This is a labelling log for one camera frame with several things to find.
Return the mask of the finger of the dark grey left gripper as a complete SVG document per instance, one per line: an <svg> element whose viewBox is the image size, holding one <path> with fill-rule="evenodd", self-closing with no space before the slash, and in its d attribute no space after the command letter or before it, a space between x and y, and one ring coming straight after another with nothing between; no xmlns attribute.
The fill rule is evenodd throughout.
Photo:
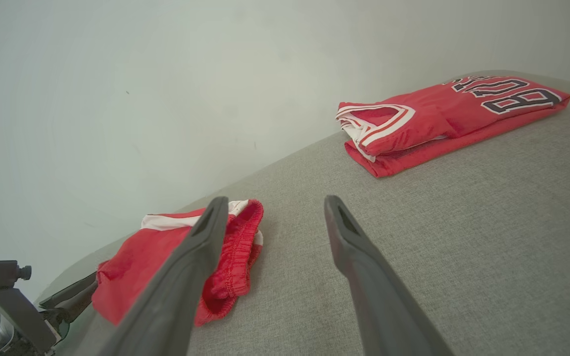
<svg viewBox="0 0 570 356"><path fill-rule="evenodd" d="M83 293L86 289L94 286L96 283L96 272L91 273L87 277L80 279L79 281L74 282L70 286L60 290L57 293L54 293L49 298L44 299L43 301L39 302L39 306L41 308L56 308L59 304L72 300L72 298L78 296L79 294Z"/></svg>
<svg viewBox="0 0 570 356"><path fill-rule="evenodd" d="M64 321L72 323L91 304L93 293L94 291L81 291L72 298L59 302L55 309L59 311L59 315Z"/></svg>

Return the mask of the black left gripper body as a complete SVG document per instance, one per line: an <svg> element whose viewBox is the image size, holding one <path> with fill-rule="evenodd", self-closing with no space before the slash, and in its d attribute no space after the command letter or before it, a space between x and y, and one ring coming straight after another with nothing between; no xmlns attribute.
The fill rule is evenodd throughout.
<svg viewBox="0 0 570 356"><path fill-rule="evenodd" d="M53 355L59 340L19 289L0 289L0 355Z"/></svg>

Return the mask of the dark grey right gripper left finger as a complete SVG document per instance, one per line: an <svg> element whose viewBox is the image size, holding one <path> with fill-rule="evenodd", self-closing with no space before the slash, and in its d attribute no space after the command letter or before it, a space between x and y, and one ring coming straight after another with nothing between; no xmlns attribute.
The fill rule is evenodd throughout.
<svg viewBox="0 0 570 356"><path fill-rule="evenodd" d="M213 198L98 356L186 356L204 284L219 265L228 198Z"/></svg>

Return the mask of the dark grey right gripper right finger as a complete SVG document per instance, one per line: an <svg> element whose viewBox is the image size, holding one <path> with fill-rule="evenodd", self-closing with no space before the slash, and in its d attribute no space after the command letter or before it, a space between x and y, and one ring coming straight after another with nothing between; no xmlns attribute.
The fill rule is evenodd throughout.
<svg viewBox="0 0 570 356"><path fill-rule="evenodd" d="M340 197L326 196L324 217L334 265L350 286L366 356L453 356Z"/></svg>

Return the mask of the red shorts with white stripe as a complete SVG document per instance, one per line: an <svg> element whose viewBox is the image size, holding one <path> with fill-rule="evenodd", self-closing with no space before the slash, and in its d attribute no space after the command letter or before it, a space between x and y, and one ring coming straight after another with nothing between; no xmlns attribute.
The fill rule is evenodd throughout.
<svg viewBox="0 0 570 356"><path fill-rule="evenodd" d="M99 264L98 287L92 304L117 326L171 253L186 239L204 208L176 214L147 215L140 229L127 238L114 257ZM206 280L194 324L226 317L239 297L249 293L250 271L263 248L259 225L263 205L258 200L231 201L219 265Z"/></svg>

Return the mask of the red white basketball jersey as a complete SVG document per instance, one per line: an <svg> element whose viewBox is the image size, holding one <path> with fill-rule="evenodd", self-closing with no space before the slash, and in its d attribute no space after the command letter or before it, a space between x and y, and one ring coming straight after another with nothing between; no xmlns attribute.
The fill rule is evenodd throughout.
<svg viewBox="0 0 570 356"><path fill-rule="evenodd" d="M511 75L469 75L378 103L341 103L348 155L389 177L567 108L570 94Z"/></svg>

